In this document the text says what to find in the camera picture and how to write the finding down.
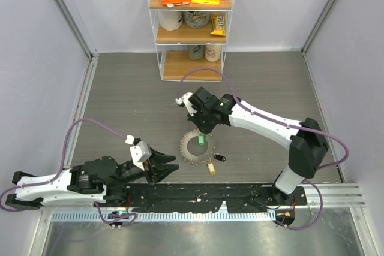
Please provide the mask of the large keyring with many rings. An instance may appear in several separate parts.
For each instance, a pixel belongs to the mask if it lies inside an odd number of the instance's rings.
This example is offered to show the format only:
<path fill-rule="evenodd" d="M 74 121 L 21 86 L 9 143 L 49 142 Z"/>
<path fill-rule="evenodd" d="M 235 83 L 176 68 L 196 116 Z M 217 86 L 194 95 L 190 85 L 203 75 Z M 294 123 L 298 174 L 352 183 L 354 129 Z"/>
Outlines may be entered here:
<path fill-rule="evenodd" d="M 190 164 L 198 165 L 212 160 L 215 152 L 215 141 L 211 134 L 205 135 L 205 145 L 198 144 L 199 130 L 187 132 L 180 141 L 179 154 L 182 159 Z"/>

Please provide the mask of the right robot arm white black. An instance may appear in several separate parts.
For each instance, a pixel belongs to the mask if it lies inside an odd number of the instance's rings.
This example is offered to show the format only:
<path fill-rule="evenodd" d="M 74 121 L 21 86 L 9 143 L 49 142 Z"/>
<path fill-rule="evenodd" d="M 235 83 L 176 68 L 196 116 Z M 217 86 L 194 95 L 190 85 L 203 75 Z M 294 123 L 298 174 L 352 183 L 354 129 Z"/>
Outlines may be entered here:
<path fill-rule="evenodd" d="M 272 199 L 278 204 L 286 204 L 299 184 L 315 176 L 329 149 L 318 122 L 312 118 L 282 118 L 231 94 L 218 98 L 203 87 L 183 94 L 176 103 L 187 109 L 188 120 L 204 134 L 211 133 L 217 125 L 227 125 L 255 132 L 287 149 L 288 163 L 271 190 Z"/>

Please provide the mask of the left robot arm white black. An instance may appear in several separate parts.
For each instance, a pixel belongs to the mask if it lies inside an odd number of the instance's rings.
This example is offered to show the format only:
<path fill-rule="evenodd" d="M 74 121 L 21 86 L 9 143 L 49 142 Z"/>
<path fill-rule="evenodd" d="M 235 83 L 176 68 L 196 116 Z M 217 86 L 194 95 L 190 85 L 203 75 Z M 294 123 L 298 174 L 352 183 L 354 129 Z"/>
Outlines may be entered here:
<path fill-rule="evenodd" d="M 16 189 L 7 193 L 5 207 L 15 211 L 94 203 L 122 207 L 128 203 L 130 183 L 145 179 L 155 184 L 179 168 L 174 164 L 175 156 L 158 152 L 145 142 L 130 147 L 130 155 L 131 159 L 122 164 L 102 156 L 58 175 L 37 177 L 18 171 L 13 176 Z"/>

